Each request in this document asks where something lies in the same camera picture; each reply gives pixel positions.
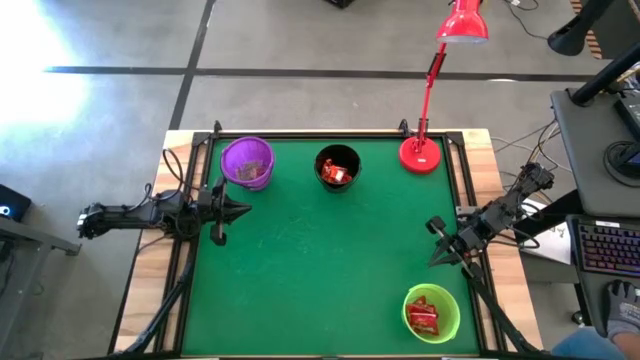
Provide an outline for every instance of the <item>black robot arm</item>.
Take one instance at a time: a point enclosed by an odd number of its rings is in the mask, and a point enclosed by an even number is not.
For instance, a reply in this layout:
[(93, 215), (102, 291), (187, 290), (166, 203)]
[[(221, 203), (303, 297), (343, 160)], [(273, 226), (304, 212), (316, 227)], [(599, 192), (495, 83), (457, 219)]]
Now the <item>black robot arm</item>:
[(509, 191), (487, 205), (474, 211), (459, 222), (458, 232), (453, 235), (444, 230), (445, 223), (440, 217), (427, 222), (432, 234), (437, 234), (436, 250), (429, 261), (429, 266), (440, 264), (462, 264), (462, 274), (471, 287), (482, 298), (493, 318), (498, 322), (518, 352), (540, 353), (524, 338), (505, 312), (500, 308), (488, 288), (482, 281), (482, 269), (472, 261), (472, 250), (484, 250), (491, 239), (501, 231), (509, 228), (521, 215), (522, 202), (538, 190), (548, 189), (553, 185), (553, 174), (537, 163), (529, 163), (522, 167), (516, 182)]
[[(471, 250), (483, 250), (489, 241), (503, 230), (511, 227), (522, 214), (520, 208), (524, 199), (536, 191), (549, 189), (553, 185), (553, 174), (545, 170), (540, 164), (529, 163), (522, 167), (516, 182), (509, 191), (487, 205), (474, 211), (458, 224), (458, 232), (447, 236), (448, 240), (440, 239), (438, 247), (433, 253), (429, 266), (440, 264), (457, 264), (459, 254), (467, 257)], [(427, 223), (429, 231), (444, 229), (444, 222), (434, 217)]]
[(251, 205), (231, 200), (226, 179), (219, 178), (211, 189), (201, 189), (196, 201), (186, 201), (180, 191), (167, 190), (136, 206), (93, 203), (78, 217), (80, 237), (93, 239), (111, 229), (161, 229), (165, 235), (190, 239), (202, 224), (214, 221), (210, 237), (217, 245), (226, 244), (223, 224), (231, 224), (251, 210)]

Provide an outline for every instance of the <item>lamp base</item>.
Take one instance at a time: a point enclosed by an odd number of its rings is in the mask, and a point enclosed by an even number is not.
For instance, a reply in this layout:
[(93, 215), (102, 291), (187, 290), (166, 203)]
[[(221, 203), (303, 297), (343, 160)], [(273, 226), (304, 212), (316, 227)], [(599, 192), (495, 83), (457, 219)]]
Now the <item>lamp base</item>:
[(440, 164), (442, 155), (440, 147), (433, 140), (427, 138), (420, 152), (416, 152), (413, 144), (418, 138), (412, 136), (406, 139), (398, 150), (400, 163), (405, 169), (416, 174), (429, 174)]

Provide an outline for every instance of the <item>red snack packet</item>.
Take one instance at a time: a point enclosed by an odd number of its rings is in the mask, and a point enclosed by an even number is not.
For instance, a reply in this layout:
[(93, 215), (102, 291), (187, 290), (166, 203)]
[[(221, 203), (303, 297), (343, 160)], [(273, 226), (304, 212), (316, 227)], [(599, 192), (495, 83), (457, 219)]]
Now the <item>red snack packet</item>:
[(409, 325), (418, 333), (438, 335), (438, 321), (435, 314), (409, 314)]
[(427, 305), (427, 298), (425, 296), (420, 296), (413, 303), (416, 305)]
[(437, 327), (432, 328), (429, 326), (412, 326), (411, 328), (418, 334), (440, 335)]
[(421, 305), (407, 304), (407, 314), (428, 314), (429, 310)]
[(427, 309), (427, 312), (429, 314), (434, 314), (436, 316), (436, 318), (438, 318), (438, 310), (436, 310), (436, 306), (435, 305), (431, 305), (431, 304), (427, 304), (425, 305), (425, 308)]
[(327, 159), (322, 165), (322, 179), (331, 184), (346, 184), (353, 178), (347, 174), (347, 169), (333, 165), (333, 160)]

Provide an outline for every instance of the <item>lamp arm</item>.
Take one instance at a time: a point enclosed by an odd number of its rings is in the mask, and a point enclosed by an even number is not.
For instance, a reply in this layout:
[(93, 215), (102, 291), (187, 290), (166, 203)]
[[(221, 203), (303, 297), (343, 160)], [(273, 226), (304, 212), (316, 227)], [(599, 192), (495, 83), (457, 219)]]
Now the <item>lamp arm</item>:
[(431, 60), (431, 65), (429, 66), (429, 71), (427, 72), (427, 84), (425, 86), (424, 92), (424, 103), (422, 105), (422, 115), (420, 116), (420, 125), (418, 127), (418, 143), (416, 148), (417, 151), (422, 149), (422, 146), (427, 139), (427, 130), (429, 125), (429, 118), (427, 118), (427, 113), (429, 112), (431, 88), (433, 88), (433, 83), (440, 73), (442, 63), (444, 63), (444, 58), (447, 55), (445, 52), (446, 49), (447, 43), (441, 43), (438, 47), (438, 52), (433, 56), (433, 60)]

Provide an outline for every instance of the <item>black floor stripe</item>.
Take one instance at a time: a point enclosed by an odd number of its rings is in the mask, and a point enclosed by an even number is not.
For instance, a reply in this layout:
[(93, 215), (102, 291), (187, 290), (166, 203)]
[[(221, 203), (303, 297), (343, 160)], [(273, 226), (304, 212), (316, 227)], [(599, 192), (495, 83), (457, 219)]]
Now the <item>black floor stripe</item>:
[(202, 19), (200, 19), (200, 26), (198, 27), (198, 33), (196, 39), (193, 42), (193, 48), (191, 49), (191, 55), (189, 56), (189, 63), (182, 79), (182, 85), (180, 85), (180, 91), (178, 92), (178, 98), (176, 99), (176, 105), (173, 108), (173, 114), (171, 115), (171, 122), (169, 122), (169, 130), (178, 130), (180, 123), (182, 122), (182, 115), (187, 105), (187, 98), (189, 97), (189, 91), (191, 90), (191, 84), (193, 83), (193, 76), (195, 74), (198, 61), (200, 60), (200, 53), (202, 52), (202, 46), (204, 45), (204, 39), (207, 36), (207, 29), (209, 28), (209, 20), (211, 19), (211, 12), (213, 11), (213, 5), (216, 0), (207, 0), (204, 6), (204, 12), (202, 13)]
[[(346, 79), (425, 79), (425, 72), (418, 71), (363, 71), (363, 70), (303, 70), (303, 69), (196, 69), (199, 76), (227, 77), (297, 77), (297, 78), (346, 78)], [(514, 80), (538, 82), (586, 82), (592, 75), (577, 74), (507, 74), (440, 72), (438, 79), (462, 81)]]
[(44, 72), (89, 75), (182, 75), (185, 68), (135, 66), (50, 66)]
[[(194, 51), (199, 56), (202, 44)], [(191, 75), (220, 77), (268, 77), (268, 78), (335, 78), (335, 79), (397, 79), (423, 80), (426, 73), (419, 71), (375, 70), (313, 70), (313, 69), (232, 69), (196, 68), (197, 60), (189, 60), (188, 68), (177, 67), (117, 67), (117, 66), (51, 66), (44, 71), (61, 74), (99, 75)], [(508, 74), (441, 72), (438, 79), (460, 81), (514, 80), (533, 82), (587, 82), (593, 75), (581, 74)]]

